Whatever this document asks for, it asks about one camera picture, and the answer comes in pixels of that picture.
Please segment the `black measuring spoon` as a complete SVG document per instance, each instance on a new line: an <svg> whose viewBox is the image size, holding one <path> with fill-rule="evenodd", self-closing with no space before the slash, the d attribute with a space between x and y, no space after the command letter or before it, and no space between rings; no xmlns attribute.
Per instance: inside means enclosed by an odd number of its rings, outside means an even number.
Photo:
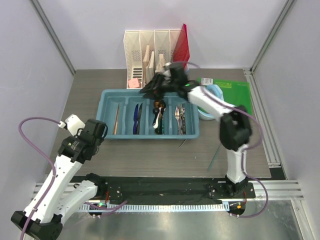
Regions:
<svg viewBox="0 0 320 240"><path fill-rule="evenodd" d="M160 113L160 109L159 108L154 108L152 112L154 114L154 119L153 119L152 125L154 126L158 121L158 116L159 116L159 113Z"/></svg>

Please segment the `purple handled utensil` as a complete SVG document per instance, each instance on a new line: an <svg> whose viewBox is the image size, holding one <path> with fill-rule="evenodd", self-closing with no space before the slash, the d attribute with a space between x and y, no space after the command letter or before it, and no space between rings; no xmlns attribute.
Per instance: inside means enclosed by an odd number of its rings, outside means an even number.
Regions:
<svg viewBox="0 0 320 240"><path fill-rule="evenodd" d="M134 115L133 115L133 130L132 133L134 135L137 134L137 128L138 128L138 112L139 112L139 104L137 103L135 106L134 110Z"/></svg>

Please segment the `blue plastic cutlery tray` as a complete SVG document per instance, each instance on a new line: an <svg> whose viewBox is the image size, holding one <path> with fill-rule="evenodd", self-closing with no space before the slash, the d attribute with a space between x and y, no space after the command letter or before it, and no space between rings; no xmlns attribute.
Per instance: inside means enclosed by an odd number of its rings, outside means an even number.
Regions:
<svg viewBox="0 0 320 240"><path fill-rule="evenodd" d="M166 103L163 120L165 134L156 134L153 128L154 101L144 98L139 89L105 89L102 91L98 104L96 119L106 123L108 127L106 139L109 140L189 140L200 135L197 106L180 98L176 93L167 93L163 100ZM117 134L113 135L115 116L118 103L119 116ZM139 134L133 134L134 112L137 104L143 103ZM176 106L182 104L185 108L186 134L178 134L175 118Z"/></svg>

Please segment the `white ceramic spoon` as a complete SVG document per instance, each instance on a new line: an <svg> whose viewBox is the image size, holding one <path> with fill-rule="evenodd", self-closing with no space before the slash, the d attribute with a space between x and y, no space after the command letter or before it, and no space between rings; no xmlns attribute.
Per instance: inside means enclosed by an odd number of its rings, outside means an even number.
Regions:
<svg viewBox="0 0 320 240"><path fill-rule="evenodd" d="M159 117L160 117L160 113L161 113L161 110L159 112L159 115L158 115L158 119L157 119L157 123L155 125L152 125L154 129L157 129L158 126L159 126Z"/></svg>

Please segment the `patterned handle fork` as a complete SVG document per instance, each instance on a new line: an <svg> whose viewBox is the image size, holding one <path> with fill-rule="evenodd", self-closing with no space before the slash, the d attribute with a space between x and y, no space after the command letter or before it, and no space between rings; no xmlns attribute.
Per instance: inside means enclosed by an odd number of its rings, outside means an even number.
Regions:
<svg viewBox="0 0 320 240"><path fill-rule="evenodd" d="M180 118L180 127L181 127L181 134L185 135L186 134L186 120L185 120L184 114Z"/></svg>

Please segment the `black knife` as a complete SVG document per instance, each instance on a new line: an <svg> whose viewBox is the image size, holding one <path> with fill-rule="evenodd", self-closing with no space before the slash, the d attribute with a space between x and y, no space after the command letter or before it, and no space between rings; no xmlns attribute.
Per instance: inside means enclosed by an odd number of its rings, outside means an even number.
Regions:
<svg viewBox="0 0 320 240"><path fill-rule="evenodd" d="M137 131L136 133L140 134L140 123L141 123L141 116L142 116L142 109L143 109L143 103L140 104L138 109L138 116L137 116Z"/></svg>

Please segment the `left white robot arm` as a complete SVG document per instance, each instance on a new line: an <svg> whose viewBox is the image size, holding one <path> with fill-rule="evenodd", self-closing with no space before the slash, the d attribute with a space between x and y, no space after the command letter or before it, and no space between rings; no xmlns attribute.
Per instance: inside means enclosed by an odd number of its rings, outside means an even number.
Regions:
<svg viewBox="0 0 320 240"><path fill-rule="evenodd" d="M64 223L82 204L92 198L100 200L106 195L107 185L104 178L90 173L72 193L61 199L75 173L85 161L91 160L98 153L108 127L96 119L83 122L75 114L64 121L55 120L54 123L59 128L68 130L70 136L62 141L55 161L52 161L25 136L22 126L31 120L31 117L22 120L18 131L22 138L49 162L51 172L30 204L24 210L13 213L11 222L20 229L20 239L29 235L36 240L55 240Z"/></svg>

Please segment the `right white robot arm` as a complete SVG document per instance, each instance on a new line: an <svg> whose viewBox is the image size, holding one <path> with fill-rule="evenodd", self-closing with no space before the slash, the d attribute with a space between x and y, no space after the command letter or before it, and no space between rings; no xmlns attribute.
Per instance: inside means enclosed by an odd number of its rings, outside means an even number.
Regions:
<svg viewBox="0 0 320 240"><path fill-rule="evenodd" d="M211 114L219 123L219 140L227 152L226 193L233 198L243 193L248 184L246 157L252 135L249 115L244 106L227 103L196 80L190 80L180 62L166 64L140 93L152 100L160 100L166 93L176 93Z"/></svg>

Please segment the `wooden board middle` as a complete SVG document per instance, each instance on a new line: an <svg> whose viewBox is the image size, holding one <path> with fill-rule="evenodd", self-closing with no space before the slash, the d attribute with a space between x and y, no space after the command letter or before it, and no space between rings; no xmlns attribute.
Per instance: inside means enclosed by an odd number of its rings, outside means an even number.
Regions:
<svg viewBox="0 0 320 240"><path fill-rule="evenodd" d="M155 52L152 51L148 66L146 67L146 83L148 84L155 74Z"/></svg>

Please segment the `pink cube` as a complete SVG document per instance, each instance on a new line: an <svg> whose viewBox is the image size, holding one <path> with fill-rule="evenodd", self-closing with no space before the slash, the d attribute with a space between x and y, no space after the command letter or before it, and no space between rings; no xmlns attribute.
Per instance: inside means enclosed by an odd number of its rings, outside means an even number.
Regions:
<svg viewBox="0 0 320 240"><path fill-rule="evenodd" d="M132 78L127 83L129 89L137 89L141 87L141 82L138 78Z"/></svg>

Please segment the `wooden board right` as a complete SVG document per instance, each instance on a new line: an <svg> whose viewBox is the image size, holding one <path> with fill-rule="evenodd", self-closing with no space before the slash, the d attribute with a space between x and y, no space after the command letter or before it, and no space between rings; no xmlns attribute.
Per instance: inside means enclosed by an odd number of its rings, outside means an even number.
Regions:
<svg viewBox="0 0 320 240"><path fill-rule="evenodd" d="M155 73L163 72L165 65L166 65L166 59L165 59L165 56L161 53L158 56L158 63L156 65Z"/></svg>

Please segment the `light wooden board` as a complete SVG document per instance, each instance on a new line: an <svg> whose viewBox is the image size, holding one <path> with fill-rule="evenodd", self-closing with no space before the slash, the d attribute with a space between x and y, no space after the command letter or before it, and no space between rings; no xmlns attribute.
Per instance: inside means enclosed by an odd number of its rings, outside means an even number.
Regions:
<svg viewBox="0 0 320 240"><path fill-rule="evenodd" d="M145 53L144 53L144 57L142 60L142 69L143 69L143 80L142 80L142 87L144 87L146 85L147 82L147 66L149 64L150 61L150 46L147 45L145 48Z"/></svg>

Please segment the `white file organizer rack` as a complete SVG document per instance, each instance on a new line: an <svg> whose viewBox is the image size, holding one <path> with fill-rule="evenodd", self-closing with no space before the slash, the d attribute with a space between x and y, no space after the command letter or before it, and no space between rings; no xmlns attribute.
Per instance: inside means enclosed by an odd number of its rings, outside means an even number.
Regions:
<svg viewBox="0 0 320 240"><path fill-rule="evenodd" d="M126 88L143 88L161 65L173 61L180 29L126 30L123 37Z"/></svg>

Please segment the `blue headphones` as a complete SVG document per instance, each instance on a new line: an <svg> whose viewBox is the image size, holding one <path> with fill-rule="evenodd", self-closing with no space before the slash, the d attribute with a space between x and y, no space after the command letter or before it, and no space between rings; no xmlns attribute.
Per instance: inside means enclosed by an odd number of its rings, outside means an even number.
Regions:
<svg viewBox="0 0 320 240"><path fill-rule="evenodd" d="M220 100L222 101L224 100L223 91L217 84L206 85L205 88ZM199 106L197 108L198 108L198 115L201 120L204 120L204 121L215 120L215 118L210 113L205 111L203 108Z"/></svg>

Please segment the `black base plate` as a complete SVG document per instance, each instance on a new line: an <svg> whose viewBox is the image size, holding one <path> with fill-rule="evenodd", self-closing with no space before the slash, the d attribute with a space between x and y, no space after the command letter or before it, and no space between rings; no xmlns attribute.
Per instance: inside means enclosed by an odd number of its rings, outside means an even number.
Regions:
<svg viewBox="0 0 320 240"><path fill-rule="evenodd" d="M223 200L251 200L256 197L251 182L232 193L231 184L212 177L120 177L104 176L104 192L90 200L128 205L206 205Z"/></svg>

